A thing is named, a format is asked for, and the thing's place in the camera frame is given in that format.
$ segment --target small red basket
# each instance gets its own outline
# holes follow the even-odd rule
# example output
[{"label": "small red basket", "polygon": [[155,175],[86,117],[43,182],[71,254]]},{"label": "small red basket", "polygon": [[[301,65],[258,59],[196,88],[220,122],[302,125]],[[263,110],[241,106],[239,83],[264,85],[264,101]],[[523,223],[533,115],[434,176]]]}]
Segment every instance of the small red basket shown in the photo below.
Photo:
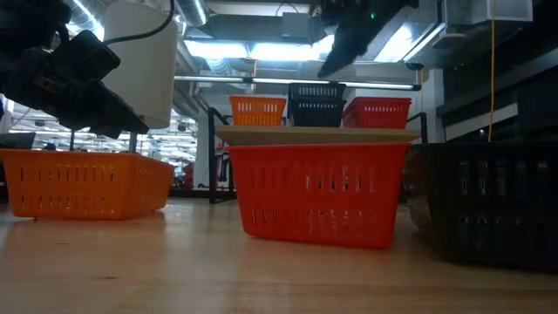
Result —
[{"label": "small red basket", "polygon": [[344,112],[345,127],[404,129],[411,99],[356,97]]}]

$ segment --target metal pipe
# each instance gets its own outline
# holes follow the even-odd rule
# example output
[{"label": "metal pipe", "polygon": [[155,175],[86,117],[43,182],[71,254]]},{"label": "metal pipe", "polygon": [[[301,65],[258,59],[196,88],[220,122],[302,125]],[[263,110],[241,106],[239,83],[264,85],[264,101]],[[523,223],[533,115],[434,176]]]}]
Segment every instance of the metal pipe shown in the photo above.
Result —
[{"label": "metal pipe", "polygon": [[182,75],[175,76],[174,80],[188,82],[210,82],[210,83],[244,83],[244,84],[278,84],[289,85],[293,83],[302,84],[345,84],[349,88],[364,88],[378,90],[396,90],[396,91],[420,91],[421,85],[414,84],[396,84],[383,82],[341,82],[327,81],[318,79],[288,79],[288,78],[244,78],[244,77],[213,77],[199,75]]},{"label": "metal pipe", "polygon": [[130,133],[130,146],[128,148],[128,153],[135,153],[137,145],[138,145],[138,134]]},{"label": "metal pipe", "polygon": [[73,151],[73,144],[74,141],[76,140],[76,131],[75,130],[71,130],[71,134],[70,134],[70,152]]}]

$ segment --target storage basket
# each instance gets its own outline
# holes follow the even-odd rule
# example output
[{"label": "storage basket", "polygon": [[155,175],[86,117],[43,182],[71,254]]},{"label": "storage basket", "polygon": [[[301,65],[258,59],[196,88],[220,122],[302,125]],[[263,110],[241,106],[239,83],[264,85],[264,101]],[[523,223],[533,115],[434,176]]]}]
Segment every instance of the storage basket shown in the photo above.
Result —
[{"label": "storage basket", "polygon": [[280,126],[286,99],[231,96],[236,126]]},{"label": "storage basket", "polygon": [[127,219],[162,208],[174,167],[138,154],[0,149],[14,215]]},{"label": "storage basket", "polygon": [[341,100],[345,87],[345,84],[290,84],[289,99]]},{"label": "storage basket", "polygon": [[289,117],[292,126],[339,127],[345,101],[344,84],[289,85]]},{"label": "storage basket", "polygon": [[427,144],[410,156],[412,219],[442,256],[558,270],[558,145]]},{"label": "storage basket", "polygon": [[339,127],[344,105],[344,100],[290,100],[290,124],[292,126]]},{"label": "storage basket", "polygon": [[408,147],[231,147],[244,231],[276,240],[389,247]]},{"label": "storage basket", "polygon": [[411,99],[356,97],[343,114],[343,125],[404,129],[411,102]]}]

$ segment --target red basket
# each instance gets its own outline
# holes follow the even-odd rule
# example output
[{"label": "red basket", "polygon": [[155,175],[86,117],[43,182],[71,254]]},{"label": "red basket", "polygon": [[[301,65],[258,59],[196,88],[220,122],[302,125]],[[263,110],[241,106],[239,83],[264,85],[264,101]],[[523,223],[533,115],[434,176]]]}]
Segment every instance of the red basket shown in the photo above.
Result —
[{"label": "red basket", "polygon": [[356,97],[343,114],[345,127],[404,129],[411,99]]},{"label": "red basket", "polygon": [[389,247],[408,147],[231,147],[244,231],[276,240]]}]

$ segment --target tabletop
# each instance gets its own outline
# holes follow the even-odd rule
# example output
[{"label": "tabletop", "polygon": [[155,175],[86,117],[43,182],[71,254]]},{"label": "tabletop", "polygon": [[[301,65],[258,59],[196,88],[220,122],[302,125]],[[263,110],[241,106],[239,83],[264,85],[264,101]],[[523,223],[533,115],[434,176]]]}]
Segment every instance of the tabletop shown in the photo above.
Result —
[{"label": "tabletop", "polygon": [[0,213],[2,313],[537,313],[558,277],[447,263],[401,208],[392,247],[245,235],[235,201],[124,222]]}]

